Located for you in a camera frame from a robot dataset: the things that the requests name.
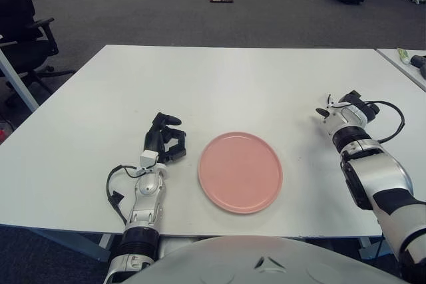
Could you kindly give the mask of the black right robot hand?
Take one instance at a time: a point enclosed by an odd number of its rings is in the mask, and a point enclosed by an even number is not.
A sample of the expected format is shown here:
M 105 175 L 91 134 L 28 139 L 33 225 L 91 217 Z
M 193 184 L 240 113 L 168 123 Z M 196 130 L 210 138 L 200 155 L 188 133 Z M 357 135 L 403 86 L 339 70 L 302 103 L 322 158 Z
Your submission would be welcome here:
M 337 114 L 347 114 L 357 116 L 361 122 L 371 122 L 375 119 L 380 109 L 374 102 L 368 102 L 361 99 L 360 93 L 352 90 L 341 97 L 337 102 L 331 99 L 331 94 L 328 94 L 325 108 L 317 108 L 316 112 L 324 118 Z

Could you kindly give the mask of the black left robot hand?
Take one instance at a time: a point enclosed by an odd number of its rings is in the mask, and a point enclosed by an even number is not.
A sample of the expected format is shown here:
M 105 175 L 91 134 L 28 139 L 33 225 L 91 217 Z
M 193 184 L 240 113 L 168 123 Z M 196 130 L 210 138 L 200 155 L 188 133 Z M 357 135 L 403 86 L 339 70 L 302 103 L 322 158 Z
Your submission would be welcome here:
M 186 155 L 186 133 L 171 128 L 182 124 L 181 119 L 159 112 L 145 135 L 144 150 L 158 153 L 158 163 L 167 164 Z

